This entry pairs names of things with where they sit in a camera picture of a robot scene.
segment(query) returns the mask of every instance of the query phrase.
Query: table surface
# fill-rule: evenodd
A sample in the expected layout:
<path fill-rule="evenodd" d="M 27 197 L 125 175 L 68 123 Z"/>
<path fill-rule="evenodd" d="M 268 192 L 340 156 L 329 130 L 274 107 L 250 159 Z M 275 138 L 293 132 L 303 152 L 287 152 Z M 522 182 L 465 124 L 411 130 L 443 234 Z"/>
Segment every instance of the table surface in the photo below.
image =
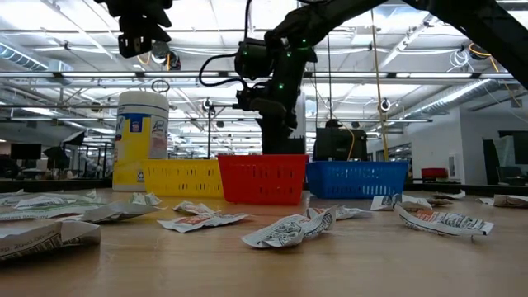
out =
<path fill-rule="evenodd" d="M 98 191 L 108 199 L 128 193 Z M 408 193 L 427 197 L 427 193 Z M 439 211 L 495 223 L 487 237 L 441 237 L 403 226 L 392 211 L 338 221 L 298 247 L 257 250 L 240 238 L 305 207 L 368 200 L 304 198 L 298 206 L 196 200 L 239 224 L 191 233 L 166 230 L 167 210 L 101 227 L 101 245 L 72 247 L 30 261 L 0 263 L 2 296 L 526 296 L 528 210 L 499 209 L 466 197 Z"/>

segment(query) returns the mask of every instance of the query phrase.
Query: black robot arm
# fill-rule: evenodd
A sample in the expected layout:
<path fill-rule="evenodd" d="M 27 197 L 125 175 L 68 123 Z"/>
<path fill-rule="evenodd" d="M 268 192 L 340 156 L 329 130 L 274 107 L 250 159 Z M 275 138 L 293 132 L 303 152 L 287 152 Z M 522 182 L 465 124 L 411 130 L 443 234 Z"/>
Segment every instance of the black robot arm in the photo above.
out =
<path fill-rule="evenodd" d="M 524 87 L 528 88 L 528 31 L 495 0 L 404 0 L 427 10 L 485 48 Z M 265 40 L 247 38 L 240 43 L 235 69 L 242 78 L 268 82 L 238 92 L 244 110 L 260 111 L 262 122 L 276 132 L 277 121 L 295 128 L 295 103 L 307 62 L 317 62 L 313 46 L 343 22 L 377 7 L 385 0 L 329 0 L 315 2 L 288 13 Z"/>

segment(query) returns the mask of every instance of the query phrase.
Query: blue basket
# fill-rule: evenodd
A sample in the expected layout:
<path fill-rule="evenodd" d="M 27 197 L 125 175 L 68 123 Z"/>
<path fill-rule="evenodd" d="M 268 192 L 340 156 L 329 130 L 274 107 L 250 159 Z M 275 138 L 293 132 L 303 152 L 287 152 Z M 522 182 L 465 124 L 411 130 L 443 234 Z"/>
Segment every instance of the blue basket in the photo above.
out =
<path fill-rule="evenodd" d="M 321 199 L 372 199 L 401 194 L 408 162 L 313 162 L 308 185 Z"/>

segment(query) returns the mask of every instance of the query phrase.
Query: plastic basket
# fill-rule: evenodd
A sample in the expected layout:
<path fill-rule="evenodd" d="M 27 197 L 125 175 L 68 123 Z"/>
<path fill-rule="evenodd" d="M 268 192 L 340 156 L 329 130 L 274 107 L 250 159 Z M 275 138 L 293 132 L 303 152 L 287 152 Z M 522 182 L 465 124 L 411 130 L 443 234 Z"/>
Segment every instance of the plastic basket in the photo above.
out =
<path fill-rule="evenodd" d="M 217 160 L 145 160 L 145 188 L 157 196 L 224 198 Z"/>
<path fill-rule="evenodd" d="M 307 155 L 218 156 L 225 200 L 259 205 L 297 205 Z"/>
<path fill-rule="evenodd" d="M 314 162 L 307 176 L 321 199 L 371 199 L 401 194 L 408 162 Z"/>

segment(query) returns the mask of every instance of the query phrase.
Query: yellow basket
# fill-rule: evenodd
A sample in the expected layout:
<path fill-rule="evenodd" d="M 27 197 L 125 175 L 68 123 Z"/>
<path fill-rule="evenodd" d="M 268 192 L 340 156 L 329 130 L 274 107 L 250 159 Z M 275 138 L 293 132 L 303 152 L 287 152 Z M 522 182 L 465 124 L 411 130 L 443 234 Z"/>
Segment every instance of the yellow basket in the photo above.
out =
<path fill-rule="evenodd" d="M 218 160 L 144 160 L 147 192 L 156 196 L 224 198 Z"/>

